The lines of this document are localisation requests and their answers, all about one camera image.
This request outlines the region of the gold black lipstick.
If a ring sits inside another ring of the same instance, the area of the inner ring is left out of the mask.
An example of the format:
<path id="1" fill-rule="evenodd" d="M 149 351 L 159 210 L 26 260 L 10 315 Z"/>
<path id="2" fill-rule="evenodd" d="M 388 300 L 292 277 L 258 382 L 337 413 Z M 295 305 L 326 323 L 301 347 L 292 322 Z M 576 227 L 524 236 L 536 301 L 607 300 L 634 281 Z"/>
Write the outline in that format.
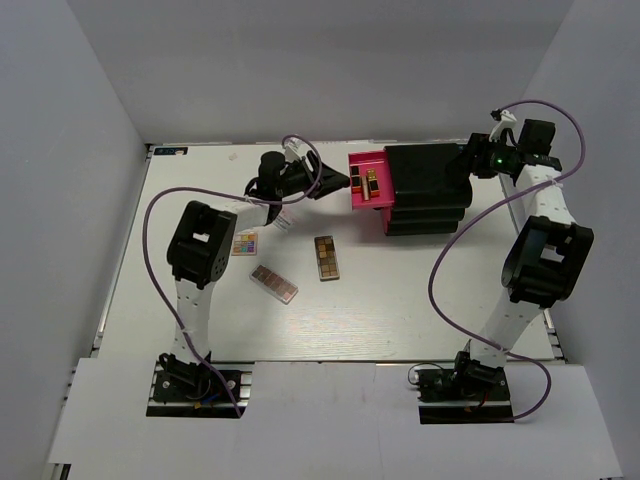
<path id="1" fill-rule="evenodd" d="M 362 192 L 361 175 L 358 166 L 350 167 L 351 192 L 360 194 Z"/>
<path id="2" fill-rule="evenodd" d="M 368 176 L 368 179 L 369 179 L 371 198 L 376 198 L 380 195 L 379 182 L 378 182 L 376 170 L 368 169 L 366 171 L 366 175 Z"/>

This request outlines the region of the pink drawer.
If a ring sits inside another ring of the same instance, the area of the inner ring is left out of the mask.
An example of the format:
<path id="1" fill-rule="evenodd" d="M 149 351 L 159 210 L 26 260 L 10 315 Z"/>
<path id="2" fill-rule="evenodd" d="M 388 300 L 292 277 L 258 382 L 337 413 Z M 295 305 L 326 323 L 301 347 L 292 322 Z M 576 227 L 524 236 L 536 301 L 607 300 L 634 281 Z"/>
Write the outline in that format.
<path id="1" fill-rule="evenodd" d="M 394 205 L 395 192 L 384 150 L 350 153 L 348 163 L 354 210 L 380 210 Z"/>

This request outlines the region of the black drawer organizer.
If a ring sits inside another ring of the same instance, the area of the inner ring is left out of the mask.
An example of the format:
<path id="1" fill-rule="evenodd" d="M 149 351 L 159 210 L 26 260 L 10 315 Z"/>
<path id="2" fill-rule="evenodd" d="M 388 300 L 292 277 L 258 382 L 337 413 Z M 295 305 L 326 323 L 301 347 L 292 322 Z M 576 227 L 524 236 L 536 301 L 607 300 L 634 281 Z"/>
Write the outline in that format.
<path id="1" fill-rule="evenodd" d="M 456 143 L 384 148 L 393 204 L 382 210 L 387 236 L 439 235 L 457 231 L 472 202 L 471 183 L 454 184 L 447 164 L 461 152 Z"/>

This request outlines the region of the rose gold lipstick tube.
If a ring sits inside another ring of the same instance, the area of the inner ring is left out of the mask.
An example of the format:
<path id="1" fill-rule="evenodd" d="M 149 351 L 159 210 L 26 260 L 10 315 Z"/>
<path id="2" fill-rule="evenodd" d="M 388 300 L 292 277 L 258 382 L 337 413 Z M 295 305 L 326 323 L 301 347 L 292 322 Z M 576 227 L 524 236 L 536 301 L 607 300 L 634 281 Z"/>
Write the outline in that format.
<path id="1" fill-rule="evenodd" d="M 361 195 L 364 202 L 369 202 L 371 200 L 371 190 L 369 185 L 369 179 L 367 175 L 362 175 L 360 177 L 361 183 Z"/>

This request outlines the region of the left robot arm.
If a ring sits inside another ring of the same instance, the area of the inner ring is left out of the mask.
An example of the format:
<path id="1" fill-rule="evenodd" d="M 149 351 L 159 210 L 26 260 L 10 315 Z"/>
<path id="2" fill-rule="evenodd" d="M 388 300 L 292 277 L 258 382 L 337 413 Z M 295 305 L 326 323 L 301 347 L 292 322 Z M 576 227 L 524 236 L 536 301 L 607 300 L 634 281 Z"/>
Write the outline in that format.
<path id="1" fill-rule="evenodd" d="M 176 382 L 188 398 L 202 398 L 211 387 L 211 374 L 198 364 L 210 358 L 212 293 L 227 268 L 235 235 L 271 224 L 288 197 L 306 193 L 316 200 L 349 184 L 347 175 L 325 165 L 312 150 L 301 157 L 268 151 L 261 156 L 258 174 L 249 181 L 240 201 L 218 209 L 196 200 L 187 204 L 167 260 L 180 317 L 171 355 L 190 364 L 180 370 Z"/>

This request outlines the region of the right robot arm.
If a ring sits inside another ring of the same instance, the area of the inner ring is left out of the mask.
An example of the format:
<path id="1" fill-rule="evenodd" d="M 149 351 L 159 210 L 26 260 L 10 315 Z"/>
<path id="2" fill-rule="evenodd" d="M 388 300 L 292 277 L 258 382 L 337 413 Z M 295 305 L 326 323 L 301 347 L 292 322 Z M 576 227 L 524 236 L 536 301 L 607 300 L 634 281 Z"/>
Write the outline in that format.
<path id="1" fill-rule="evenodd" d="M 466 399 L 496 382 L 532 320 L 571 295 L 594 241 L 592 229 L 579 225 L 565 202 L 562 166 L 550 154 L 554 123 L 528 119 L 515 138 L 515 116 L 502 110 L 495 117 L 492 131 L 472 135 L 455 163 L 479 178 L 510 178 L 526 218 L 505 260 L 494 311 L 456 356 L 451 384 Z"/>

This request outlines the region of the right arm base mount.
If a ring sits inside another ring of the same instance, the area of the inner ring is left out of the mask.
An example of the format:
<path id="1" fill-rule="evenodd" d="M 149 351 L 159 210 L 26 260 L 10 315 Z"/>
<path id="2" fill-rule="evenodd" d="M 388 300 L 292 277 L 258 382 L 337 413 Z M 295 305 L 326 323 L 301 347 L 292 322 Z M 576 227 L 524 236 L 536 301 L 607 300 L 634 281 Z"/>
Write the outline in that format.
<path id="1" fill-rule="evenodd" d="M 462 375 L 433 362 L 413 365 L 409 385 L 418 392 L 421 425 L 513 423 L 511 395 L 503 369 L 491 380 Z"/>

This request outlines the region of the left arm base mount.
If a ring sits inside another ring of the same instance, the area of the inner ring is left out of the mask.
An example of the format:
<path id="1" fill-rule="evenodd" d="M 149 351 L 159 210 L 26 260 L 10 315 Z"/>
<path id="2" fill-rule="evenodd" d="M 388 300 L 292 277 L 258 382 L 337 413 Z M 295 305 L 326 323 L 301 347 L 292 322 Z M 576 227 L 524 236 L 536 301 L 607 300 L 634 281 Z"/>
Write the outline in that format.
<path id="1" fill-rule="evenodd" d="M 248 406 L 253 364 L 184 363 L 172 354 L 156 361 L 146 416 L 150 418 L 239 419 Z"/>

